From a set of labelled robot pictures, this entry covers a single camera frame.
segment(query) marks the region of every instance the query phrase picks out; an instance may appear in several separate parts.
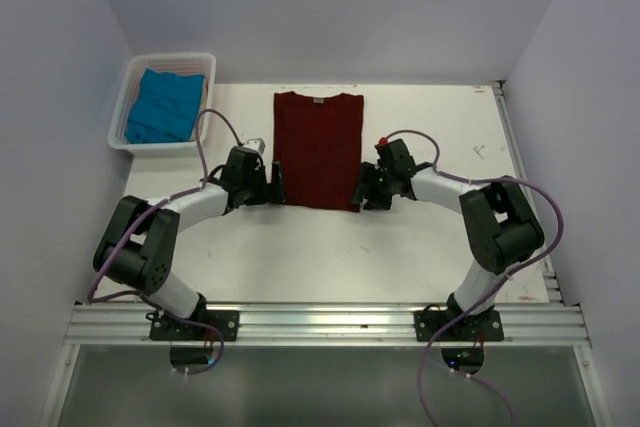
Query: dark red t-shirt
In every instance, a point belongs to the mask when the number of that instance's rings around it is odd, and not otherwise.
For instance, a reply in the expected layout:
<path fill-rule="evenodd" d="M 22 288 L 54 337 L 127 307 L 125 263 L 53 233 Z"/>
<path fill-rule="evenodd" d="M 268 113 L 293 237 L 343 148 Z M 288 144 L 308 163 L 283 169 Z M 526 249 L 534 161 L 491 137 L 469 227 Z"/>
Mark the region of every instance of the dark red t-shirt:
<path fill-rule="evenodd" d="M 362 95 L 274 96 L 273 160 L 288 205 L 358 212 L 350 205 L 362 152 Z"/>

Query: metal frame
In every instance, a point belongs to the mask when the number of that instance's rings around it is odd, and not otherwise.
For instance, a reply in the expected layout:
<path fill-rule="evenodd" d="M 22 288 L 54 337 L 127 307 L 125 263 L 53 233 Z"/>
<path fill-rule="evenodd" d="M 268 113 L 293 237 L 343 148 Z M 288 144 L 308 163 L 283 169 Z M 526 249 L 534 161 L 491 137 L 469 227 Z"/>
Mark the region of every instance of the metal frame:
<path fill-rule="evenodd" d="M 526 178 L 507 107 L 499 83 L 491 83 L 517 175 Z M 612 425 L 604 392 L 594 368 L 587 329 L 580 307 L 562 303 L 553 267 L 548 260 L 542 274 L 549 293 L 545 304 L 497 304 L 505 334 L 492 347 L 572 346 L 596 425 Z M 209 304 L 209 309 L 240 312 L 238 346 L 292 347 L 418 347 L 413 312 L 425 304 Z M 142 303 L 113 302 L 74 307 L 63 351 L 56 368 L 40 427 L 57 425 L 83 345 L 168 345 L 148 339 L 150 323 Z M 191 345 L 190 342 L 173 345 Z M 452 343 L 447 346 L 463 346 Z"/>
<path fill-rule="evenodd" d="M 79 352 L 79 345 L 66 344 L 62 346 L 62 352 L 49 387 L 49 394 L 40 416 L 40 422 L 38 422 L 39 427 L 58 425 Z"/>
<path fill-rule="evenodd" d="M 580 369 L 582 384 L 589 399 L 591 412 L 598 427 L 610 427 L 614 425 L 611 411 L 607 404 L 600 377 L 593 361 L 593 353 L 590 347 L 575 346 L 576 361 Z"/>
<path fill-rule="evenodd" d="M 416 304 L 209 304 L 211 310 L 240 312 L 237 341 L 242 346 L 419 346 L 414 330 Z M 509 346 L 588 346 L 579 307 L 557 304 L 500 304 Z M 168 345 L 148 339 L 150 323 L 142 303 L 77 306 L 65 342 L 72 345 Z M 174 342 L 173 345 L 200 345 Z M 447 345 L 466 345 L 455 343 Z"/>

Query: glass panel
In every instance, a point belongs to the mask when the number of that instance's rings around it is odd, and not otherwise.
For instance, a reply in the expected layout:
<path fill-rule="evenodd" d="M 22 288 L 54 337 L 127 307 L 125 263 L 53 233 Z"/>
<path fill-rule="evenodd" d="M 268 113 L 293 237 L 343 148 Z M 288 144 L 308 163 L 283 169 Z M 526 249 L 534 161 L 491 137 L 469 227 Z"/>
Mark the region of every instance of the glass panel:
<path fill-rule="evenodd" d="M 416 348 L 231 346 L 184 383 L 168 347 L 83 347 L 60 425 L 422 426 Z M 570 347 L 487 348 L 480 375 L 511 399 L 518 426 L 594 421 Z M 427 399 L 444 426 L 509 425 L 502 401 L 427 363 Z"/>

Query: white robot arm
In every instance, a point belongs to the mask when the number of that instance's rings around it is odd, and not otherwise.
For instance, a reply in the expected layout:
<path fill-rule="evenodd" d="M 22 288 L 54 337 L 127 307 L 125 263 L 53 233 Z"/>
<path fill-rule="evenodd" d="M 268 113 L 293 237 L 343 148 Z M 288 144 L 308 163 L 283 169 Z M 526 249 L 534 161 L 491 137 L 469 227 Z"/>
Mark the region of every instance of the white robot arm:
<path fill-rule="evenodd" d="M 377 165 L 361 165 L 352 203 L 366 201 L 365 210 L 388 210 L 392 197 L 400 195 L 441 205 L 463 217 L 474 260 L 462 284 L 450 295 L 447 315 L 440 316 L 440 324 L 471 308 L 507 275 L 510 266 L 527 260 L 543 245 L 542 228 L 518 185 L 500 179 L 472 185 L 439 174 L 429 163 L 416 165 L 401 139 L 381 139 L 376 150 Z M 473 340 L 482 330 L 492 318 L 495 296 L 485 299 L 455 327 L 458 340 Z"/>
<path fill-rule="evenodd" d="M 243 205 L 284 202 L 280 166 L 272 165 L 271 183 L 267 183 L 263 151 L 261 139 L 233 147 L 227 162 L 209 175 L 202 189 L 172 200 L 140 224 L 134 234 L 144 234 L 144 238 L 129 239 L 116 252 L 106 276 L 135 289 L 158 309 L 182 319 L 208 323 L 204 296 L 171 271 L 176 238 L 205 219 L 225 215 Z M 215 176 L 218 170 L 220 178 Z M 116 250 L 134 221 L 163 200 L 133 196 L 120 200 L 94 255 L 96 271 Z M 194 337 L 202 334 L 196 332 Z"/>

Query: white wall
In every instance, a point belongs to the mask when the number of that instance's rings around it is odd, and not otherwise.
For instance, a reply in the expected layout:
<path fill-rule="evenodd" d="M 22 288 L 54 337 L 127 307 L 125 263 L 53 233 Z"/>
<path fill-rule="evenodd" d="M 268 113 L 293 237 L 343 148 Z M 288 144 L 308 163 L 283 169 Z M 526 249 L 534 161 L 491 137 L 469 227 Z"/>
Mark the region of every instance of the white wall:
<path fill-rule="evenodd" d="M 109 0 L 135 53 L 213 52 L 221 82 L 506 78 L 551 0 Z"/>
<path fill-rule="evenodd" d="M 130 50 L 106 0 L 0 0 L 0 425 L 34 425 L 129 161 L 110 152 Z"/>
<path fill-rule="evenodd" d="M 640 0 L 554 0 L 507 82 L 530 176 L 567 217 L 554 257 L 617 425 L 640 415 Z"/>

